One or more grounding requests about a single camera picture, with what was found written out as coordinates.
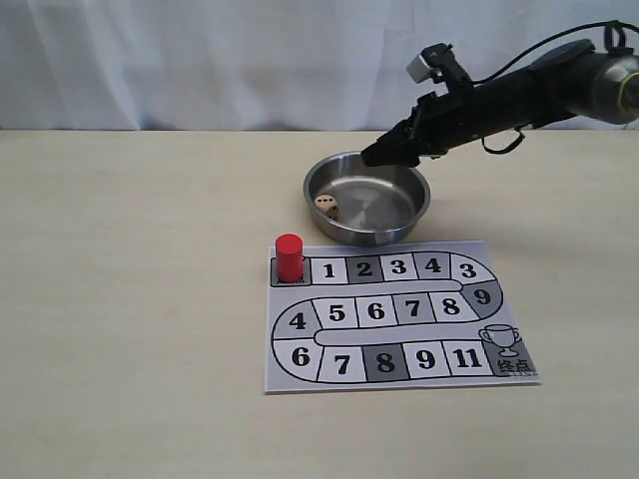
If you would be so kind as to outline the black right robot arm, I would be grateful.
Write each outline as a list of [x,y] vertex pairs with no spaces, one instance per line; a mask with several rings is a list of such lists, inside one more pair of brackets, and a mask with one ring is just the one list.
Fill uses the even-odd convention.
[[576,116],[609,124],[638,117],[638,57],[628,47],[598,53],[588,40],[557,47],[530,65],[476,86],[450,46],[424,49],[408,66],[414,82],[443,83],[443,96],[420,97],[362,155],[370,166],[415,167],[420,158],[506,130],[534,129]]

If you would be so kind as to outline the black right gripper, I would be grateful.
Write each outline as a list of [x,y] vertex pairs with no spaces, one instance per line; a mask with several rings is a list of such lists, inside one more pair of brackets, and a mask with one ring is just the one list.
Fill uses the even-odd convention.
[[451,148],[497,132],[499,91],[478,87],[468,94],[420,97],[407,124],[397,124],[360,152],[366,165],[416,168],[422,156],[441,156]]

